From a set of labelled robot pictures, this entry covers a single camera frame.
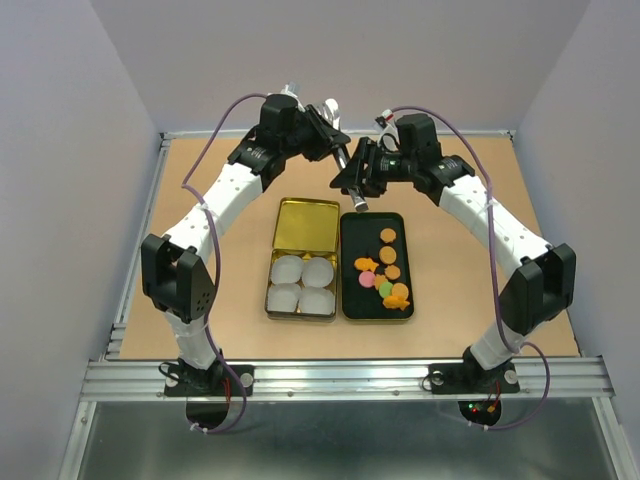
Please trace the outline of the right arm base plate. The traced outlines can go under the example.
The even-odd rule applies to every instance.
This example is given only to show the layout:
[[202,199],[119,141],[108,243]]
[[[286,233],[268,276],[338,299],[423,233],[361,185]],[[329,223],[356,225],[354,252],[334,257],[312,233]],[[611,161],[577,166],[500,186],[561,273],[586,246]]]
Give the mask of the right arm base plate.
[[435,395],[518,393],[520,385],[513,363],[483,370],[467,363],[436,363],[428,367],[426,380]]

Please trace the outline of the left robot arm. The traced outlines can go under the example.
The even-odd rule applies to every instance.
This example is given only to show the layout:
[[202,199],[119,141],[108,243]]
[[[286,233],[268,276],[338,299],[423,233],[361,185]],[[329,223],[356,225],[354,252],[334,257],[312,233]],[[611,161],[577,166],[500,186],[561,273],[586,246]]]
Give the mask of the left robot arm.
[[183,180],[195,205],[163,235],[149,234],[141,244],[143,293],[169,322],[179,358],[190,367],[188,382],[202,394],[222,384],[216,363],[223,359],[208,327],[220,275],[207,269],[210,259],[221,259],[220,238],[284,172],[289,159],[314,162],[332,156],[340,167],[346,165],[350,139],[340,129],[336,100],[303,105],[287,90],[262,100],[258,123],[231,151],[211,187],[199,193]]

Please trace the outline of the gold tin lid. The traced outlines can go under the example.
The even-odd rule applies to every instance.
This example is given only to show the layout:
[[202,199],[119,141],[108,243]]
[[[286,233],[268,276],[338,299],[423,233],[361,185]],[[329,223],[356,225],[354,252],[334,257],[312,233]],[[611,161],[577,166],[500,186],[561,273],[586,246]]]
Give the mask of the gold tin lid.
[[339,219],[338,202],[285,197],[280,201],[272,247],[335,252],[339,244]]

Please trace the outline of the metal tongs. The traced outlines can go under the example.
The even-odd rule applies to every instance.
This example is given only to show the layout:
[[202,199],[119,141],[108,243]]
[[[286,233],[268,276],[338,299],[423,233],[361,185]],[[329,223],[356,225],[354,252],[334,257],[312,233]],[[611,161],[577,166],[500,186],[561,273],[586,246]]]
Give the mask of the metal tongs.
[[[338,102],[333,98],[328,98],[320,104],[322,113],[321,115],[331,124],[335,130],[341,130],[340,127],[340,109]],[[345,147],[340,147],[334,153],[334,159],[340,171],[342,171],[348,163],[347,150]],[[354,205],[356,212],[362,213],[368,210],[368,204],[364,196],[357,188],[346,188],[348,195]]]

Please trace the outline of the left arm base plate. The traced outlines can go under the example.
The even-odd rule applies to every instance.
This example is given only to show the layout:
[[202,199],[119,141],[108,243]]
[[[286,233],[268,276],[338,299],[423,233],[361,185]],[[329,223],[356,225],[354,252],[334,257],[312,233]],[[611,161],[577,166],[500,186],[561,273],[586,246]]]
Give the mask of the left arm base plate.
[[196,369],[184,362],[162,362],[158,366],[164,377],[164,395],[169,398],[187,397],[241,397],[253,393],[254,367],[249,364],[232,365],[234,373],[242,380],[249,379],[249,385],[238,383],[219,363],[209,369]]

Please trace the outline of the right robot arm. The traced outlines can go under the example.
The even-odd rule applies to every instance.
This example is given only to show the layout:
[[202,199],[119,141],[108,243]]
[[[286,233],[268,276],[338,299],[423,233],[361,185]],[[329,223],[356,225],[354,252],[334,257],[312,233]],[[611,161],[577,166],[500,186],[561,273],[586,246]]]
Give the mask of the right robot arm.
[[446,156],[436,132],[442,115],[424,107],[400,106],[386,113],[397,146],[363,137],[333,189],[356,189],[378,198],[390,182],[405,182],[458,220],[484,247],[492,279],[494,323],[465,352],[463,384],[482,390],[496,368],[510,361],[529,336],[573,302],[577,257],[567,244],[554,245],[522,224],[494,196],[492,180],[479,158]]

